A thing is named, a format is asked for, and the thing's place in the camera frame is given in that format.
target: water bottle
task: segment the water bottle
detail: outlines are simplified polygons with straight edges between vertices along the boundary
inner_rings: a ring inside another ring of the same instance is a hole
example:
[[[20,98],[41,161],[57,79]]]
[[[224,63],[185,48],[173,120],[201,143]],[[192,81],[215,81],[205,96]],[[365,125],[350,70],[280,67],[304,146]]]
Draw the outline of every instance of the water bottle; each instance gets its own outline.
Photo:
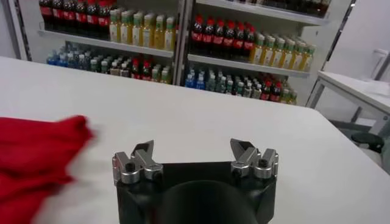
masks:
[[[197,89],[205,89],[205,82],[203,80],[203,76],[200,76],[196,82],[196,88]]]

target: store shelf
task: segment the store shelf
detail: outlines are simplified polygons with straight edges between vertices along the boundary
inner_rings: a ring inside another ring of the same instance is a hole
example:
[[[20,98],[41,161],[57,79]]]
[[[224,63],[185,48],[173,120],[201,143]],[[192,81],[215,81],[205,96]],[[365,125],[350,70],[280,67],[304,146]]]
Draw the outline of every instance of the store shelf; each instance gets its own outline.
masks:
[[[117,49],[117,50],[136,52],[142,54],[149,54],[149,55],[155,55],[155,56],[166,57],[166,58],[173,57],[172,51],[164,51],[164,50],[158,50],[158,49],[153,49],[148,47],[139,47],[134,45],[115,43],[111,41],[98,40],[98,39],[88,38],[88,37],[80,37],[76,35],[58,33],[58,32],[47,31],[47,30],[38,30],[38,34],[41,37],[63,39],[65,41],[70,41],[70,42],[75,42],[80,44],[88,44],[93,46],[106,47],[110,49]]]
[[[253,13],[257,15],[270,16],[274,18],[287,19],[290,21],[305,23],[307,25],[323,26],[329,22],[327,19],[303,15],[293,11],[276,9],[276,8],[271,8],[266,6],[230,2],[226,0],[196,0],[196,3],[203,4],[203,5],[212,5],[215,7],[232,9],[232,10],[237,10],[237,11],[242,11],[247,13]]]
[[[304,79],[307,78],[310,74],[309,72],[300,72],[300,71],[287,70],[282,68],[273,68],[273,67],[268,67],[263,65],[255,65],[255,64],[245,63],[245,62],[231,61],[231,60],[225,60],[220,58],[200,56],[195,54],[188,54],[188,60],[199,62],[199,63],[206,63],[209,65],[219,65],[219,66],[225,66],[230,68],[239,68],[239,69],[245,69],[249,71],[266,72],[271,74],[286,75],[286,76],[299,77]]]

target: juice bottle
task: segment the juice bottle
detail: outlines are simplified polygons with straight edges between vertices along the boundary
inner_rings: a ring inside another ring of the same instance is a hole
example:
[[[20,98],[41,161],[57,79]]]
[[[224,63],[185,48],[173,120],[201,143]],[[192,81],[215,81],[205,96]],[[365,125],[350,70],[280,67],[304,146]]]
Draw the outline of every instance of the juice bottle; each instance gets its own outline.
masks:
[[[110,16],[111,16],[111,22],[110,22],[110,41],[112,42],[118,42],[118,17],[117,17],[118,11],[111,10]]]
[[[303,60],[303,50],[305,49],[305,46],[306,46],[305,43],[298,42],[298,48],[296,48],[297,50],[295,51],[295,54],[294,54],[295,59],[294,59],[294,61],[291,60],[290,69],[299,70],[299,65],[301,64],[301,62]]]
[[[257,37],[256,38],[257,41],[255,47],[250,52],[249,61],[253,64],[258,65],[260,63],[260,58],[263,53],[263,45],[264,45],[265,37],[260,33],[256,33],[256,37]]]
[[[294,47],[295,47],[295,41],[287,39],[287,44],[286,44],[282,59],[280,60],[280,64],[279,64],[280,68],[289,69],[290,62],[292,60],[295,60],[295,57],[293,59]]]
[[[141,26],[142,14],[134,14],[134,26],[133,26],[133,45],[142,46],[142,26]]]
[[[156,19],[156,30],[154,33],[154,48],[163,49],[165,39],[165,27],[164,27],[165,16],[159,15]]]
[[[260,58],[261,65],[270,66],[270,64],[272,63],[271,58],[272,58],[272,55],[274,54],[274,44],[275,44],[275,38],[268,36],[267,37],[267,46],[263,50],[263,55]]]
[[[165,45],[164,49],[166,51],[173,51],[175,48],[175,37],[176,32],[174,30],[174,17],[169,17],[166,19],[166,31],[165,31]]]
[[[127,44],[129,42],[129,12],[122,12],[122,24],[121,24],[121,42]]]
[[[279,68],[280,59],[282,59],[283,48],[285,47],[285,40],[283,38],[278,38],[277,47],[274,50],[274,54],[272,55],[270,66]]]
[[[152,24],[152,19],[152,14],[147,14],[146,16],[144,16],[144,27],[142,30],[144,47],[153,47],[154,28]]]
[[[310,72],[311,63],[313,62],[313,54],[315,50],[315,45],[310,45],[307,47],[306,52],[303,56],[303,60],[299,65],[300,71]]]

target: table surface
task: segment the table surface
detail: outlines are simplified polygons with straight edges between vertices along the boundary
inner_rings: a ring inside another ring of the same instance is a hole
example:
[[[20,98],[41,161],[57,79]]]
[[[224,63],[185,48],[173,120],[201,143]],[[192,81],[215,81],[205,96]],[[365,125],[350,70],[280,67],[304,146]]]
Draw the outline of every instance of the table surface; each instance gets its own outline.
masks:
[[[334,74],[331,72],[319,71],[318,74],[319,78],[322,78],[336,85],[337,87],[342,88],[355,97],[358,97],[361,100],[379,108],[383,112],[390,114],[390,97],[367,92],[367,87],[369,84],[368,82],[354,79],[345,75]]]
[[[46,200],[35,223],[118,223],[115,152],[154,139],[159,163],[231,161],[230,138],[280,155],[271,223],[390,220],[390,177],[315,110],[8,58],[0,65],[0,116],[83,114],[96,131],[69,166],[77,181]]]

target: yellow drink bottle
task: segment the yellow drink bottle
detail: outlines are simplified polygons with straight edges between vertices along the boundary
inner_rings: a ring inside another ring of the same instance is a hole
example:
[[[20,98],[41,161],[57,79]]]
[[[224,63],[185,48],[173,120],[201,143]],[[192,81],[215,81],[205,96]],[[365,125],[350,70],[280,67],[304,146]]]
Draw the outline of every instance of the yellow drink bottle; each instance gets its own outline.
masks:
[[[165,16],[159,15],[156,19],[156,30],[154,32],[154,48],[163,49],[165,39]]]
[[[249,61],[252,64],[259,64],[261,55],[263,54],[263,46],[264,46],[264,39],[265,37],[260,34],[256,33],[257,42],[255,44],[255,47],[251,50],[249,55]]]
[[[267,37],[267,46],[263,50],[263,55],[260,58],[260,64],[270,66],[271,64],[271,58],[274,54],[274,44],[275,44],[275,38],[268,36]]]
[[[278,38],[277,47],[274,49],[274,53],[272,54],[271,64],[270,66],[279,67],[280,60],[283,55],[283,48],[285,47],[286,41],[283,38]]]
[[[295,41],[288,39],[285,47],[285,51],[283,52],[282,60],[280,60],[279,68],[289,69],[291,60],[293,59],[293,55],[294,55],[293,52],[294,47],[295,47]]]
[[[173,51],[175,48],[175,38],[176,38],[176,31],[174,29],[174,17],[169,17],[166,20],[166,31],[165,31],[165,44],[164,44],[164,50],[166,51]]]

